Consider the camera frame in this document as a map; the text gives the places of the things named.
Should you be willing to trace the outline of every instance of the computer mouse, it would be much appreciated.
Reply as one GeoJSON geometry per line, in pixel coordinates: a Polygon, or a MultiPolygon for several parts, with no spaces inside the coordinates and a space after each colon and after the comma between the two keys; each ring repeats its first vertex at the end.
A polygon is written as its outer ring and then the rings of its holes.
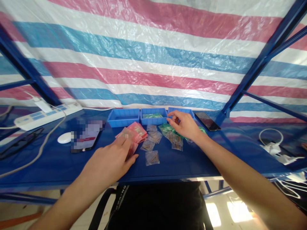
{"type": "Polygon", "coordinates": [[[58,142],[60,144],[66,144],[71,142],[71,132],[69,133],[64,133],[61,136],[58,137],[58,142]]]}

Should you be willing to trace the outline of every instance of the blue plastic bin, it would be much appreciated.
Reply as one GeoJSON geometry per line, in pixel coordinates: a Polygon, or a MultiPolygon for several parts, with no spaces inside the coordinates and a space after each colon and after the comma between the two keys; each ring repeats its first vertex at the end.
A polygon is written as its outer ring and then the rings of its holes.
{"type": "Polygon", "coordinates": [[[140,122],[139,109],[113,109],[107,120],[112,128],[127,127],[133,122],[140,122]]]}
{"type": "Polygon", "coordinates": [[[167,123],[167,113],[165,108],[154,108],[154,109],[141,109],[141,122],[142,125],[161,125],[163,123],[167,123]],[[143,114],[153,114],[153,113],[161,113],[162,118],[143,118],[143,114]]]}
{"type": "Polygon", "coordinates": [[[179,112],[189,113],[192,116],[192,118],[195,120],[194,113],[191,109],[180,109],[180,108],[169,107],[168,110],[169,110],[169,113],[173,112],[174,110],[178,110],[179,112]]]}

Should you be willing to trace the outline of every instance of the plastic tarp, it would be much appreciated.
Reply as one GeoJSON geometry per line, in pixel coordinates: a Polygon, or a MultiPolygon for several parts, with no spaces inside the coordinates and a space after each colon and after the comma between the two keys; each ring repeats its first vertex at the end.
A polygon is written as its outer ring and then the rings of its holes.
{"type": "MultiPolygon", "coordinates": [[[[0,18],[16,46],[64,103],[218,111],[293,3],[10,0],[0,1],[0,18]]],[[[251,90],[307,112],[306,41],[301,39],[275,57],[251,90]],[[293,88],[300,88],[301,94],[293,88]]],[[[1,69],[0,74],[1,84],[13,78],[1,69]]],[[[34,94],[33,89],[19,87],[18,97],[16,90],[0,92],[1,104],[33,105],[23,92],[34,94]]],[[[231,112],[236,122],[274,122],[285,116],[268,112],[248,97],[231,112]]]]}

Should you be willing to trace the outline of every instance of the smartphone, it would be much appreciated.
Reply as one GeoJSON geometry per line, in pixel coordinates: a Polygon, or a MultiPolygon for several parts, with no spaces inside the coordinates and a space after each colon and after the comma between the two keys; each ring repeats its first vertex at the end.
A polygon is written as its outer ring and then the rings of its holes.
{"type": "Polygon", "coordinates": [[[80,132],[72,132],[71,153],[85,152],[93,149],[100,133],[105,127],[105,121],[91,121],[80,132]]]}
{"type": "Polygon", "coordinates": [[[221,128],[206,113],[196,112],[194,114],[209,131],[221,130],[221,128]]]}

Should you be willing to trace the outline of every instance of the white power strip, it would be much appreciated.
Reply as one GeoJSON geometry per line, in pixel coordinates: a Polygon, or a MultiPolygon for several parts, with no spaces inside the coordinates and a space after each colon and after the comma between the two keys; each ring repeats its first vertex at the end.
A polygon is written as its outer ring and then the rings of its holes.
{"type": "Polygon", "coordinates": [[[52,111],[48,113],[40,111],[20,118],[16,118],[14,120],[14,124],[18,128],[21,128],[25,131],[29,131],[64,117],[63,111],[65,112],[66,116],[68,116],[83,109],[82,107],[77,107],[74,104],[63,104],[56,106],[56,108],[58,109],[52,108],[52,111]]]}

